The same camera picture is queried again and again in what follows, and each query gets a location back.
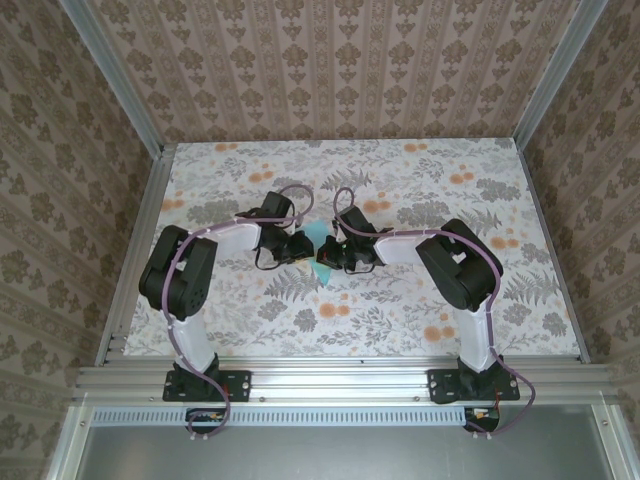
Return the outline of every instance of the gray metal panel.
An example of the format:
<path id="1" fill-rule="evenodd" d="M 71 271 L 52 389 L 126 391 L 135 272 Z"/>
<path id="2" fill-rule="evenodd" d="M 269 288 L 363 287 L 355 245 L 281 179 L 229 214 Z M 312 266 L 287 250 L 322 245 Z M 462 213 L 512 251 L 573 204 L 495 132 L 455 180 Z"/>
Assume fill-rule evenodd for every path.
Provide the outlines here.
<path id="1" fill-rule="evenodd" d="M 527 146 L 560 85 L 604 10 L 607 0 L 582 0 L 513 132 L 521 150 Z"/>
<path id="2" fill-rule="evenodd" d="M 82 41 L 91 52 L 93 60 L 100 67 L 104 78 L 109 82 L 111 90 L 115 93 L 131 124 L 147 147 L 151 158 L 158 160 L 162 146 L 162 135 L 147 113 L 146 104 L 143 103 L 144 98 L 141 98 L 136 92 L 127 77 L 126 69 L 118 61 L 104 33 L 102 33 L 98 21 L 91 12 L 89 2 L 86 0 L 61 0 L 60 3 L 78 30 Z"/>
<path id="3" fill-rule="evenodd" d="M 238 427 L 207 441 L 122 427 L 92 428 L 85 452 L 87 480 L 614 478 L 588 406 L 536 407 L 492 440 L 459 427 Z"/>
<path id="4" fill-rule="evenodd" d="M 619 405 L 594 405 L 593 416 L 600 431 L 609 467 L 618 479 L 640 479 L 640 459 Z"/>
<path id="5" fill-rule="evenodd" d="M 186 426 L 191 407 L 97 407 L 92 427 Z M 229 427 L 463 426 L 464 407 L 256 407 L 231 409 Z M 194 425 L 211 425 L 194 422 Z"/>

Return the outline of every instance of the metal plate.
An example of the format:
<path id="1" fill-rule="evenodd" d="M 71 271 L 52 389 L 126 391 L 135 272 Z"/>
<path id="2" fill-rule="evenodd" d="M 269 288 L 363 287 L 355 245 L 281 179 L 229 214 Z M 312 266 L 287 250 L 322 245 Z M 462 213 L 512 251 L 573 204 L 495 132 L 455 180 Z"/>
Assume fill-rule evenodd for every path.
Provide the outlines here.
<path id="1" fill-rule="evenodd" d="M 208 387 L 213 390 L 210 394 L 203 394 L 198 398 L 189 398 L 188 394 L 181 389 L 176 388 L 175 377 L 178 373 L 175 370 L 167 372 L 165 379 L 165 388 L 162 392 L 162 400 L 165 402 L 222 402 L 222 395 L 217 390 L 213 390 L 210 385 Z M 219 370 L 220 378 L 218 383 L 229 396 L 231 402 L 248 402 L 251 393 L 251 372 L 248 370 Z"/>
<path id="2" fill-rule="evenodd" d="M 519 411 L 505 406 L 504 421 Z M 207 441 L 183 427 L 91 430 L 78 480 L 614 478 L 584 406 L 535 407 L 492 440 L 460 427 L 229 427 Z"/>
<path id="3" fill-rule="evenodd" d="M 431 401 L 439 405 L 446 405 L 452 402 L 464 401 L 490 401 L 493 402 L 499 396 L 500 400 L 515 401 L 520 400 L 520 391 L 516 377 L 509 372 L 502 370 L 494 377 L 495 390 L 486 395 L 471 397 L 464 394 L 460 384 L 460 370 L 457 368 L 429 370 L 429 396 Z"/>
<path id="4" fill-rule="evenodd" d="M 100 407 L 92 427 L 185 426 L 191 407 Z M 215 422 L 194 422 L 194 426 Z M 334 407 L 278 408 L 233 406 L 229 426 L 236 427 L 363 427 L 462 426 L 463 407 Z"/>

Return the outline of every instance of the floral wallpaper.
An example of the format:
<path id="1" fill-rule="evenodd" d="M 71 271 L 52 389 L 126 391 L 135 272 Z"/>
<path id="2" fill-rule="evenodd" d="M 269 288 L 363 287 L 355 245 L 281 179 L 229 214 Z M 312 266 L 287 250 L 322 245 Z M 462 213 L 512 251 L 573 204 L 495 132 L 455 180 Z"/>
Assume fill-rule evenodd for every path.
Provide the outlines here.
<path id="1" fill-rule="evenodd" d="M 165 142 L 507 137 L 577 0 L 90 0 Z"/>
<path id="2" fill-rule="evenodd" d="M 496 344 L 509 355 L 578 355 L 522 163 L 510 138 L 307 140 L 178 146 L 155 239 L 167 225 L 196 230 L 259 206 L 269 190 L 304 182 L 315 204 L 304 225 L 331 231 L 333 197 L 351 187 L 378 228 L 438 228 L 462 219 L 504 266 Z M 292 191 L 296 209 L 308 204 Z M 217 258 L 202 309 L 225 356 L 457 355 L 458 324 L 422 265 L 366 275 L 309 261 L 259 271 L 254 252 Z M 260 264 L 269 266 L 269 253 Z M 125 355 L 172 355 L 162 313 L 138 303 Z"/>
<path id="3" fill-rule="evenodd" d="M 608 2 L 525 150 L 590 353 L 610 365 L 638 447 L 639 7 Z"/>
<path id="4" fill-rule="evenodd" d="M 57 1 L 0 9 L 0 477 L 39 478 L 150 159 Z"/>

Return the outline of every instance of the white floral table surface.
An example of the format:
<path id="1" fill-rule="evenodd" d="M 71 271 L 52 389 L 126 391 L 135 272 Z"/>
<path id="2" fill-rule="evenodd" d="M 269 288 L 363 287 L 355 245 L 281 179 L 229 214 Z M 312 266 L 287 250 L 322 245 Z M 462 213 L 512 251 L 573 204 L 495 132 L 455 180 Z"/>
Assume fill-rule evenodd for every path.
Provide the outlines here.
<path id="1" fill-rule="evenodd" d="M 310 184 L 305 223 L 330 224 L 341 186 L 376 227 L 440 227 L 458 217 L 504 266 L 494 306 L 499 351 L 577 355 L 576 336 L 533 199 L 511 139 L 362 140 L 182 144 L 155 239 L 170 224 L 195 230 L 259 206 L 267 191 Z M 307 205 L 294 191 L 298 211 Z M 218 261 L 205 304 L 221 355 L 457 355 L 458 326 L 425 268 L 369 275 L 332 272 L 323 286 L 309 262 L 258 271 L 250 252 Z M 127 355 L 171 355 L 159 312 L 139 297 Z"/>

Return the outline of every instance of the purple cable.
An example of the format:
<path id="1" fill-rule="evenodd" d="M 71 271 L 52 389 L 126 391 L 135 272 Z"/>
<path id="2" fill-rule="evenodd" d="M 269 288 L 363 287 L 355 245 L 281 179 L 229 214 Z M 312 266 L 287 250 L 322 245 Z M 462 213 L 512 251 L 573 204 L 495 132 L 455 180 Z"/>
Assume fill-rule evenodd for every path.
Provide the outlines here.
<path id="1" fill-rule="evenodd" d="M 498 355 L 498 352 L 496 352 L 495 346 L 494 346 L 494 336 L 493 336 L 493 317 L 491 314 L 491 307 L 493 306 L 493 302 L 495 301 L 496 297 L 498 296 L 498 292 L 500 290 L 500 284 L 501 284 L 501 278 L 500 278 L 500 271 L 498 270 L 498 267 L 496 266 L 496 264 L 493 262 L 493 260 L 491 259 L 491 257 L 482 249 L 480 248 L 478 245 L 476 245 L 475 243 L 473 243 L 472 241 L 458 235 L 452 232 L 446 232 L 443 230 L 434 230 L 434 229 L 425 229 L 425 230 L 405 230 L 405 231 L 392 231 L 392 232 L 386 232 L 386 233 L 367 233 L 367 232 L 361 232 L 359 230 L 356 230 L 355 228 L 350 227 L 349 225 L 347 225 L 342 218 L 340 217 L 340 212 L 338 211 L 338 198 L 340 197 L 340 194 L 342 192 L 347 192 L 349 193 L 349 195 L 351 195 L 351 203 L 349 204 L 349 206 L 353 206 L 354 202 L 355 202 L 355 193 L 353 193 L 353 190 L 351 190 L 349 187 L 341 187 L 338 189 L 338 191 L 336 192 L 335 196 L 333 197 L 333 212 L 334 215 L 336 217 L 336 219 L 338 220 L 338 222 L 340 223 L 340 225 L 342 226 L 342 228 L 344 228 L 345 230 L 350 231 L 351 233 L 355 233 L 356 235 L 360 235 L 363 237 L 374 237 L 374 238 L 382 238 L 382 237 L 402 237 L 402 236 L 415 236 L 415 235 L 441 235 L 444 237 L 449 237 L 449 238 L 453 238 L 456 241 L 459 241 L 461 243 L 464 243 L 465 245 L 467 245 L 468 247 L 470 247 L 471 249 L 473 249 L 476 253 L 478 253 L 478 255 L 480 255 L 488 264 L 489 267 L 491 268 L 491 271 L 493 272 L 493 275 L 496 279 L 496 286 L 493 289 L 493 292 L 491 293 L 491 296 L 489 297 L 489 300 L 487 301 L 487 332 L 488 332 L 488 337 L 489 337 L 489 351 L 491 352 L 491 354 L 493 355 L 493 357 L 496 359 L 496 361 L 498 362 L 498 364 L 500 364 L 500 366 L 502 368 L 504 368 L 507 372 L 509 372 L 510 374 L 514 375 L 516 378 L 519 378 L 520 380 L 522 380 L 531 390 L 531 396 L 529 398 L 529 401 L 527 402 L 527 404 L 525 405 L 525 407 L 518 413 L 518 415 L 516 415 L 516 418 L 514 418 L 508 425 L 505 425 L 502 428 L 499 428 L 498 430 L 495 430 L 493 432 L 487 432 L 485 429 L 483 429 L 482 427 L 480 427 L 479 425 L 476 425 L 473 422 L 467 422 L 469 425 L 471 425 L 473 428 L 475 428 L 476 430 L 478 430 L 481 433 L 484 433 L 487 435 L 487 437 L 489 437 L 490 435 L 498 435 L 500 433 L 504 433 L 508 430 L 510 430 L 517 422 L 520 421 L 520 419 L 525 415 L 525 413 L 531 408 L 531 405 L 533 405 L 533 402 L 536 398 L 536 389 L 533 386 L 533 384 L 527 380 L 526 378 L 524 378 L 520 373 L 518 373 L 516 370 L 514 370 L 513 368 L 507 366 L 502 359 L 500 358 L 500 356 Z"/>
<path id="2" fill-rule="evenodd" d="M 305 190 L 309 196 L 311 197 L 311 200 L 309 202 L 309 206 L 301 213 L 294 215 L 292 217 L 286 217 L 286 218 L 241 218 L 241 217 L 235 217 L 233 220 L 228 220 L 226 222 L 223 223 L 218 223 L 215 225 L 211 225 L 209 227 L 205 227 L 205 228 L 201 228 L 200 230 L 197 230 L 193 233 L 191 233 L 185 240 L 184 242 L 182 242 L 182 244 L 180 245 L 180 247 L 178 248 L 178 250 L 176 251 L 175 256 L 173 257 L 173 260 L 171 260 L 171 264 L 169 265 L 169 270 L 167 271 L 167 278 L 165 278 L 164 281 L 164 285 L 162 286 L 162 296 L 161 296 L 161 302 L 162 302 L 162 312 L 164 313 L 165 318 L 167 319 L 167 323 L 168 323 L 168 331 L 169 331 L 169 340 L 171 341 L 171 345 L 173 346 L 174 350 L 176 351 L 176 354 L 178 355 L 178 357 L 180 358 L 180 360 L 182 360 L 182 363 L 184 364 L 185 367 L 187 367 L 187 370 L 189 370 L 191 373 L 193 373 L 195 376 L 197 376 L 198 378 L 201 378 L 202 380 L 206 381 L 207 383 L 213 385 L 213 387 L 218 391 L 218 393 L 222 396 L 223 400 L 224 400 L 224 404 L 225 404 L 225 414 L 224 417 L 222 419 L 222 421 L 220 422 L 220 425 L 218 425 L 218 427 L 211 433 L 211 435 L 201 435 L 201 437 L 208 437 L 208 436 L 213 436 L 213 435 L 217 435 L 218 433 L 220 433 L 220 431 L 222 431 L 222 429 L 224 428 L 224 426 L 227 424 L 227 422 L 229 421 L 229 416 L 231 414 L 231 402 L 229 401 L 229 396 L 225 393 L 225 391 L 222 389 L 222 387 L 220 387 L 220 385 L 218 385 L 218 383 L 213 380 L 212 378 L 207 377 L 206 375 L 204 375 L 203 373 L 199 372 L 190 362 L 189 360 L 187 360 L 187 358 L 184 356 L 184 353 L 182 352 L 182 350 L 180 349 L 180 346 L 178 345 L 178 342 L 176 341 L 175 338 L 175 334 L 173 333 L 173 323 L 175 322 L 175 319 L 171 316 L 171 313 L 169 312 L 169 285 L 171 285 L 171 279 L 173 278 L 173 274 L 176 271 L 176 267 L 178 265 L 178 263 L 180 262 L 180 258 L 182 258 L 182 254 L 185 252 L 185 250 L 187 249 L 187 247 L 189 246 L 189 244 L 191 242 L 193 242 L 193 240 L 195 240 L 196 238 L 198 238 L 200 235 L 206 234 L 206 233 L 211 233 L 211 232 L 215 232 L 216 230 L 220 230 L 222 228 L 226 228 L 226 227 L 230 227 L 233 225 L 237 225 L 237 224 L 244 224 L 244 223 L 284 223 L 284 222 L 290 222 L 290 221 L 302 221 L 303 217 L 309 213 L 311 211 L 311 209 L 313 208 L 313 203 L 314 203 L 314 196 L 313 196 L 313 190 L 308 187 L 307 185 L 302 185 L 302 184 L 294 184 L 294 185 L 288 185 L 286 187 L 284 187 L 283 189 L 280 190 L 279 193 L 282 193 L 286 190 L 289 190 L 291 188 L 301 188 L 303 190 Z M 204 413 L 209 413 L 206 411 L 195 411 L 192 412 L 190 418 L 189 418 L 189 422 L 187 424 L 187 429 L 189 430 L 189 433 L 191 434 L 192 438 L 195 438 L 196 433 L 193 431 L 193 420 L 201 414 Z"/>

